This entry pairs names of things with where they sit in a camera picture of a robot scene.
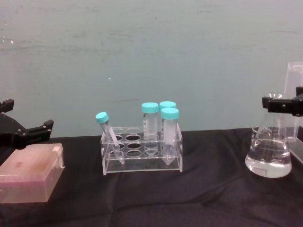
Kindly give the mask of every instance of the black clamp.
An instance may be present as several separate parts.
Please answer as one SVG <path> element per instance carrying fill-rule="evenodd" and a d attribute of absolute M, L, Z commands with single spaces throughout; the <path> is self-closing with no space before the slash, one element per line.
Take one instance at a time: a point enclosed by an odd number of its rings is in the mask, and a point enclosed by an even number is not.
<path fill-rule="evenodd" d="M 13 106 L 12 99 L 0 104 L 0 148 L 24 149 L 27 145 L 49 140 L 53 129 L 52 120 L 44 122 L 39 127 L 26 129 L 16 120 L 2 113 L 12 110 Z"/>
<path fill-rule="evenodd" d="M 303 116 L 303 87 L 296 88 L 297 96 L 293 99 L 262 98 L 263 108 L 270 113 L 292 114 L 296 117 Z"/>

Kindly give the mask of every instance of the teal wall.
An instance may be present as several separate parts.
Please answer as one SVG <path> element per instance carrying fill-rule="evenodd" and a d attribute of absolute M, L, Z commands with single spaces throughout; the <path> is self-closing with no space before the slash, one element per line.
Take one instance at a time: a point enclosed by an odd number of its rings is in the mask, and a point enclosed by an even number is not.
<path fill-rule="evenodd" d="M 0 0 L 0 99 L 53 137 L 142 123 L 173 100 L 182 130 L 250 127 L 303 59 L 303 1 Z"/>

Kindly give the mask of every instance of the clear plastic stand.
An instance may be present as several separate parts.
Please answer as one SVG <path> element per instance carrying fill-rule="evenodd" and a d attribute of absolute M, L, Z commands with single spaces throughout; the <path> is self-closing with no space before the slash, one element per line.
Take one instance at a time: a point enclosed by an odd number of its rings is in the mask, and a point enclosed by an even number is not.
<path fill-rule="evenodd" d="M 101 137 L 101 155 L 103 174 L 135 171 L 179 170 L 182 172 L 182 135 L 177 125 L 174 151 L 165 155 L 162 140 L 147 141 L 143 139 L 143 127 L 113 128 L 120 150 L 124 154 L 122 164 L 112 151 L 112 143 L 106 136 Z"/>
<path fill-rule="evenodd" d="M 284 93 L 287 98 L 296 97 L 296 87 L 303 86 L 303 62 L 290 62 L 288 64 Z M 303 142 L 298 136 L 299 126 L 302 125 L 303 117 L 285 115 L 288 147 L 290 152 L 303 164 Z"/>

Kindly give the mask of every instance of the water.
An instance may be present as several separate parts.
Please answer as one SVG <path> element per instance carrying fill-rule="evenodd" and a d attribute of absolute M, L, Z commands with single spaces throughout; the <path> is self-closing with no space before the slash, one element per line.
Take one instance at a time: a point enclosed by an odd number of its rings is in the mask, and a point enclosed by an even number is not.
<path fill-rule="evenodd" d="M 279 140 L 254 140 L 245 164 L 255 174 L 269 178 L 285 176 L 292 169 L 287 145 Z"/>

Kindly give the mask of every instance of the acrylic holder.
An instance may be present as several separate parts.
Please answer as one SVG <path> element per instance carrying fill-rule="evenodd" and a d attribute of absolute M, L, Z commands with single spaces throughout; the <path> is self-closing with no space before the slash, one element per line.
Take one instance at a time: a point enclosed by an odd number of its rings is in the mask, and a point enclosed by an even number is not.
<path fill-rule="evenodd" d="M 287 98 L 296 97 L 296 87 L 303 86 L 303 62 L 288 63 L 287 75 L 285 81 L 284 93 Z M 288 139 L 288 148 L 290 152 L 303 164 L 303 142 L 298 136 L 299 127 L 302 126 L 303 117 L 294 117 L 291 114 L 286 114 L 286 132 Z"/>
<path fill-rule="evenodd" d="M 179 170 L 182 172 L 182 135 L 177 124 L 176 150 L 169 157 L 162 155 L 162 140 L 158 132 L 158 140 L 146 141 L 143 139 L 143 127 L 117 127 L 113 128 L 118 139 L 120 150 L 124 155 L 122 164 L 114 155 L 113 143 L 110 143 L 105 134 L 101 137 L 101 155 L 103 174 L 136 171 Z"/>
<path fill-rule="evenodd" d="M 15 150 L 0 166 L 0 203 L 48 201 L 64 168 L 62 144 Z"/>

